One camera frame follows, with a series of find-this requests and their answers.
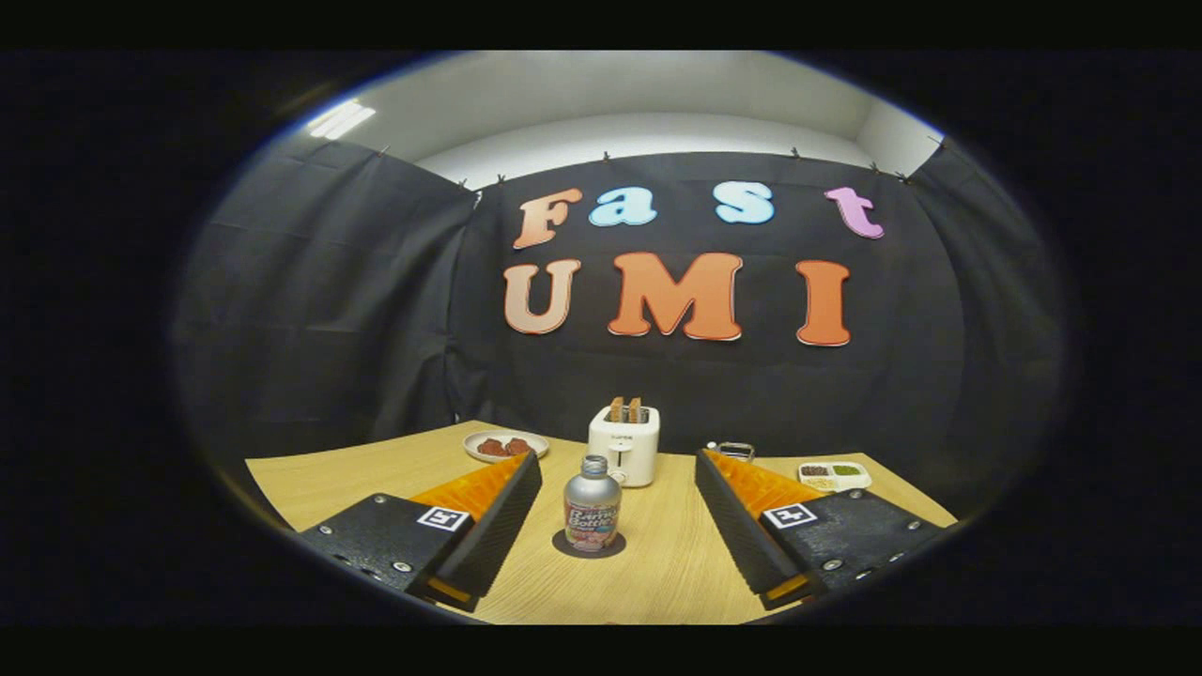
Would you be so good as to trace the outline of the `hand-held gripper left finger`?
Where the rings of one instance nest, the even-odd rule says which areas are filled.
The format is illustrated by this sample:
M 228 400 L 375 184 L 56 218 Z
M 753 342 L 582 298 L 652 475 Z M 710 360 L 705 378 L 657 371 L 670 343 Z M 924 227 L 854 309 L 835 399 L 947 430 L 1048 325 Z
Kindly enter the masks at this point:
M 300 530 L 300 542 L 398 594 L 472 611 L 542 486 L 532 451 L 421 496 L 369 496 Z

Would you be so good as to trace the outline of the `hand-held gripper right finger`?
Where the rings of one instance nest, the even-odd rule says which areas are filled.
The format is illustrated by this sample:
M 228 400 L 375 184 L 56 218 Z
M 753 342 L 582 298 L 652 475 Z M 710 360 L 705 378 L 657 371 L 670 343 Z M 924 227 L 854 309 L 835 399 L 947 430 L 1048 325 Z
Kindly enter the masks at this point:
M 764 607 L 843 594 L 944 535 L 871 491 L 825 493 L 702 449 L 695 484 L 734 567 Z

